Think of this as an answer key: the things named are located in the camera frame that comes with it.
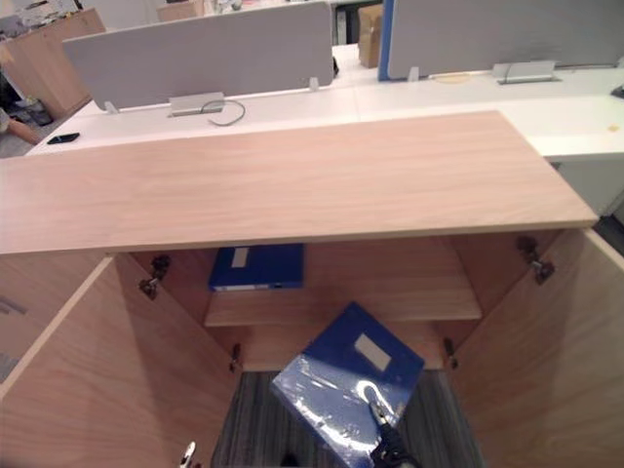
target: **blue divider edge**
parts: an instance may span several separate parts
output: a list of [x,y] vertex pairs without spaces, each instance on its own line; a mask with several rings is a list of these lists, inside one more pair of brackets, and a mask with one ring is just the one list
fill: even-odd
[[379,53],[379,67],[377,79],[379,81],[397,81],[388,76],[388,61],[390,61],[390,43],[392,42],[392,18],[394,16],[395,0],[383,0],[383,18],[381,21],[381,51]]

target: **cardboard box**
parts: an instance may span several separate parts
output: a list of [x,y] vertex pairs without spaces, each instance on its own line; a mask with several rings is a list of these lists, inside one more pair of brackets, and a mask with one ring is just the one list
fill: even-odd
[[361,8],[360,15],[360,63],[366,68],[379,66],[379,48],[381,43],[381,20],[383,5]]
[[403,415],[424,361],[357,303],[273,379],[272,391],[330,447],[344,468],[373,468],[375,400],[392,426]]

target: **striped carpet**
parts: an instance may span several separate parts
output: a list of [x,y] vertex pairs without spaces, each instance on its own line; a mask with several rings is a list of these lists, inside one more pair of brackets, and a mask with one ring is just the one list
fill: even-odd
[[[213,467],[280,466],[292,453],[305,467],[339,468],[270,392],[276,372],[245,372],[214,451]],[[485,467],[442,371],[426,371],[399,430],[424,468]]]

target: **white desk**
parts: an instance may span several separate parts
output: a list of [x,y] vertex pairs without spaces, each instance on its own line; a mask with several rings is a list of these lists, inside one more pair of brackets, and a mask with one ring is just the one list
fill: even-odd
[[[564,163],[562,174],[598,213],[610,213],[613,199],[624,192],[624,99],[609,95],[624,83],[622,68],[558,71],[561,82],[507,86],[486,74],[460,84],[379,83],[376,69],[359,64],[357,45],[337,46],[333,53],[340,74],[329,87],[239,97],[247,114],[232,127],[215,127],[206,115],[170,118],[167,104],[108,115],[91,102],[53,133],[79,132],[76,141],[40,143],[29,155],[496,109],[545,158]],[[239,109],[228,106],[225,112],[233,116]],[[229,120],[228,115],[221,118]]]

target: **gray privacy screen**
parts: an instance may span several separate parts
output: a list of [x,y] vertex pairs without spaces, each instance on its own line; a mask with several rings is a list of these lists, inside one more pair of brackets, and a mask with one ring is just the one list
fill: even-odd
[[63,42],[100,109],[305,88],[332,82],[325,2],[164,22]]
[[624,0],[395,0],[388,75],[407,78],[552,59],[624,56]]

